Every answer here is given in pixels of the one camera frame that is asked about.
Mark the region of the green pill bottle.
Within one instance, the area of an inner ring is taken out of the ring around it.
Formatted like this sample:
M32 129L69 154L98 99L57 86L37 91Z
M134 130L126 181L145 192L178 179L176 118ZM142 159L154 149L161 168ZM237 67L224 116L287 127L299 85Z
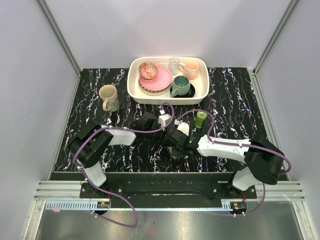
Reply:
M196 116L194 126L198 129L202 128L203 122L206 120L206 116Z

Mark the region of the green bottle cap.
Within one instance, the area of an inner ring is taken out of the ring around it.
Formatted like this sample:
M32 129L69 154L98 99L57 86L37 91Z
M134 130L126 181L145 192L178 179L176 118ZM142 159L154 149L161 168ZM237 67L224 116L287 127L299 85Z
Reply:
M199 121L203 121L207 118L207 113L204 111L198 111L196 115L196 119Z

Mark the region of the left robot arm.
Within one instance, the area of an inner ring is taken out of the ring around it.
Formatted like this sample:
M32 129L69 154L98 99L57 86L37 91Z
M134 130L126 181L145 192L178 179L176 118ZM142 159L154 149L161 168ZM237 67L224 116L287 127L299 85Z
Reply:
M171 120L170 114L156 117L146 112L134 120L129 129L100 125L91 120L68 144L68 151L72 157L77 156L75 162L84 170L86 178L93 184L90 192L97 198L103 198L108 193L107 177L101 167L101 157L107 147L133 145L136 138L160 136L164 131L157 132Z

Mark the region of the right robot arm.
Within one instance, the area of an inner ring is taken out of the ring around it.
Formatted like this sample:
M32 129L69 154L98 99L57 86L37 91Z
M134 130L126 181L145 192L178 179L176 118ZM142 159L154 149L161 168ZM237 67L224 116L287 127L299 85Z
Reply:
M258 183L276 185L285 155L268 139L220 139L203 133L186 135L180 127L172 127L164 138L164 144L172 148L176 156L221 157L245 164L245 168L233 174L227 185L228 195L239 198L251 186Z

